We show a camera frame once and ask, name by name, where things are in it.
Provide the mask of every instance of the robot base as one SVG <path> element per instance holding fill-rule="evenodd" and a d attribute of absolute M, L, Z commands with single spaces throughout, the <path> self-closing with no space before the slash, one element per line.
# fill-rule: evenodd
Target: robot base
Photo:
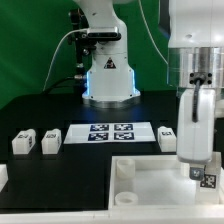
<path fill-rule="evenodd" d="M 110 108 L 119 109 L 140 103 L 140 94 L 123 101 L 97 101 L 83 97 L 83 103 L 85 105 L 103 109 L 110 109 Z"/>

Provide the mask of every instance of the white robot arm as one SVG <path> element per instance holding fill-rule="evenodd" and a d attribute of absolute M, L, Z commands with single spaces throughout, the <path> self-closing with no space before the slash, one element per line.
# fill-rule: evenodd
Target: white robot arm
<path fill-rule="evenodd" d="M 170 0 L 169 83 L 185 89 L 177 155 L 201 180 L 213 151 L 215 105 L 224 75 L 224 1 Z"/>
<path fill-rule="evenodd" d="M 135 89 L 135 74 L 128 65 L 127 28 L 113 9 L 113 3 L 133 0 L 74 1 L 87 17 L 90 26 L 87 38 L 98 41 L 92 54 L 92 67 L 87 73 L 84 103 L 102 108 L 117 108 L 135 102 L 140 92 Z M 106 41 L 107 37 L 115 37 L 116 40 Z"/>

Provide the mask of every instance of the white block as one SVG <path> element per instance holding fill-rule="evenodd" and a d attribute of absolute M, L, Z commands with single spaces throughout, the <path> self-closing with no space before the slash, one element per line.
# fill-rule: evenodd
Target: white block
<path fill-rule="evenodd" d="M 36 132 L 33 129 L 21 131 L 12 141 L 13 153 L 28 154 L 36 143 Z"/>
<path fill-rule="evenodd" d="M 158 128 L 157 137 L 162 152 L 176 152 L 177 138 L 172 128 Z"/>
<path fill-rule="evenodd" d="M 58 129 L 47 131 L 41 145 L 43 154 L 57 154 L 61 146 L 61 131 Z"/>
<path fill-rule="evenodd" d="M 8 181 L 6 165 L 0 165 L 0 192 Z"/>

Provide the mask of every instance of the green wall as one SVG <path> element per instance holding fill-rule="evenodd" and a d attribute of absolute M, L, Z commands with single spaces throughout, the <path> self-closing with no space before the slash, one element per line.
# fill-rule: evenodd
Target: green wall
<path fill-rule="evenodd" d="M 142 0 L 155 41 L 167 56 L 168 40 L 158 29 L 158 0 Z M 68 12 L 72 0 L 1 0 L 0 3 L 0 108 L 16 96 L 40 93 L 60 39 L 71 30 Z M 167 68 L 152 47 L 138 2 L 115 7 L 127 24 L 129 64 L 136 71 L 140 90 L 170 89 Z M 49 84 L 74 74 L 74 48 L 63 44 Z"/>

